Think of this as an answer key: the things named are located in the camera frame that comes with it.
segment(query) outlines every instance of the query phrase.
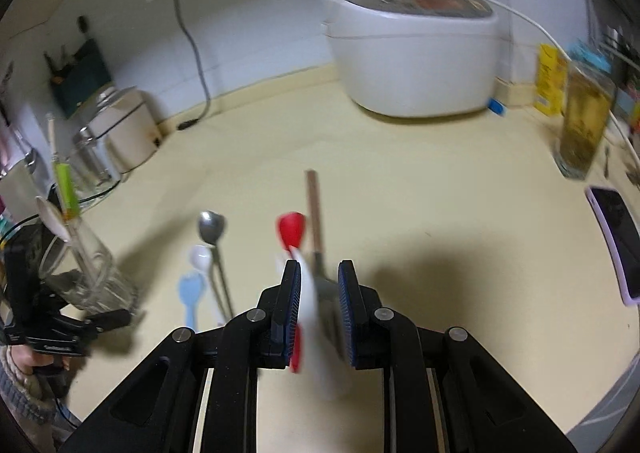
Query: purple phone case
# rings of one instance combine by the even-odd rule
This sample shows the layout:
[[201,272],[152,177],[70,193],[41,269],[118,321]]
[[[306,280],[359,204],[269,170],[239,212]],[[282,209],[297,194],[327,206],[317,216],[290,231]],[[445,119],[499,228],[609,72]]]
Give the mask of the purple phone case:
[[607,247],[609,248],[609,254],[611,255],[611,259],[613,260],[613,268],[616,270],[616,276],[618,277],[618,286],[620,287],[620,296],[622,296],[622,303],[624,303],[627,306],[640,305],[640,297],[632,298],[631,295],[629,294],[628,287],[626,286],[625,270],[622,267],[622,261],[620,260],[620,255],[618,254],[618,248],[616,247],[616,243],[613,239],[613,235],[611,234],[611,229],[609,227],[609,224],[607,224],[607,220],[604,217],[604,213],[600,208],[600,204],[598,204],[596,197],[594,197],[593,191],[591,191],[590,186],[587,187],[584,190],[584,192],[587,195],[589,204],[591,204],[591,208],[593,209],[593,212],[596,215],[598,224],[600,224],[600,229],[602,229],[602,233],[604,234],[604,239],[607,242]]

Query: countertop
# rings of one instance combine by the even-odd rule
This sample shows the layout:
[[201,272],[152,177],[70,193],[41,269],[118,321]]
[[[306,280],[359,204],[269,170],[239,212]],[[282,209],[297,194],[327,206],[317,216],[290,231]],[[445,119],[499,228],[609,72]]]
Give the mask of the countertop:
[[[144,314],[95,343],[71,409],[87,416],[183,325],[177,281],[198,243],[199,211],[226,216],[232,298],[238,311],[254,307],[279,282],[274,221],[306,212],[304,171],[314,168],[331,275],[352,259],[359,281],[415,324],[467,328],[567,432],[632,360],[639,321],[620,300],[586,183],[563,178],[553,161],[558,123],[531,108],[397,122],[330,82],[176,132],[85,215],[140,286]],[[621,156],[612,153],[611,179],[637,207]],[[602,159],[588,182],[606,184]],[[212,321],[204,299],[198,329]],[[304,373],[263,373],[258,450],[381,451],[382,377],[352,377],[350,395],[328,403]]]

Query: black cable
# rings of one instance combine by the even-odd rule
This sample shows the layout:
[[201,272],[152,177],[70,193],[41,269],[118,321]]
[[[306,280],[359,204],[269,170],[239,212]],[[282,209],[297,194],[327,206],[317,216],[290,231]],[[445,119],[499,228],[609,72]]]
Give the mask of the black cable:
[[58,413],[60,414],[60,416],[64,420],[66,420],[69,423],[69,426],[71,426],[73,429],[78,429],[78,426],[76,426],[73,422],[71,422],[65,415],[65,412],[62,411],[62,406],[60,406],[60,400],[56,397],[54,398],[54,401],[56,401],[56,408],[58,409]]
[[193,56],[196,60],[196,67],[198,68],[198,77],[200,78],[202,90],[204,91],[204,95],[207,100],[204,110],[197,118],[190,119],[188,121],[183,121],[177,126],[178,130],[186,130],[187,128],[190,128],[191,126],[198,123],[209,113],[209,109],[211,107],[211,95],[209,94],[209,87],[207,87],[207,81],[204,77],[202,60],[200,59],[200,51],[198,50],[196,41],[193,39],[193,36],[191,35],[191,33],[188,31],[187,26],[184,24],[184,19],[182,18],[182,7],[180,5],[180,0],[174,0],[174,13],[175,13],[175,19],[178,22],[178,26],[180,27],[180,30],[185,35],[187,40],[189,40],[189,43],[191,44],[191,48],[193,49]]
[[[101,192],[101,193],[97,193],[95,195],[91,195],[91,197],[87,197],[87,198],[83,198],[81,200],[78,201],[78,204],[86,204],[87,202],[91,202],[92,200],[96,200],[97,198],[100,197],[104,197],[105,195],[111,193],[118,184],[120,184],[121,181],[116,181],[116,184],[114,184],[113,186],[111,186],[109,189]],[[0,245],[2,245],[2,243],[9,237],[9,235],[11,235],[16,229],[18,229],[21,226],[24,226],[27,222],[31,222],[32,220],[36,220],[36,218],[38,218],[38,215],[31,215],[30,217],[25,218],[24,220],[21,220],[20,222],[18,222],[17,224],[15,224],[15,226],[13,226],[11,229],[9,229],[4,235],[2,235],[2,237],[0,237]]]

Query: yellow box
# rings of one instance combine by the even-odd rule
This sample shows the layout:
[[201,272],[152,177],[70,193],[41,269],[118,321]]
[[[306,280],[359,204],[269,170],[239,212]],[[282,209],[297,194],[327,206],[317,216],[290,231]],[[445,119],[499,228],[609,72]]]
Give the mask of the yellow box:
[[540,44],[534,106],[546,116],[556,116],[562,111],[566,64],[556,47]]

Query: metal screw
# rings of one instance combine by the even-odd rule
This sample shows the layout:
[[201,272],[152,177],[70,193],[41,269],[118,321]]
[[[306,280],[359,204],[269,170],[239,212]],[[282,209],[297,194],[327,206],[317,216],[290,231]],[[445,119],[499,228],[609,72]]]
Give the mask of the metal screw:
[[191,335],[193,335],[193,330],[187,327],[180,327],[174,330],[174,333],[171,334],[171,337],[176,343],[184,343],[185,341],[191,339]]
[[249,321],[262,321],[266,318],[267,313],[263,311],[261,308],[252,308],[249,312],[246,313],[246,318]]
[[449,330],[449,337],[454,341],[466,341],[466,338],[469,337],[469,334],[460,327],[453,327]]
[[386,307],[377,308],[373,315],[378,318],[380,321],[389,321],[393,319],[394,312]]

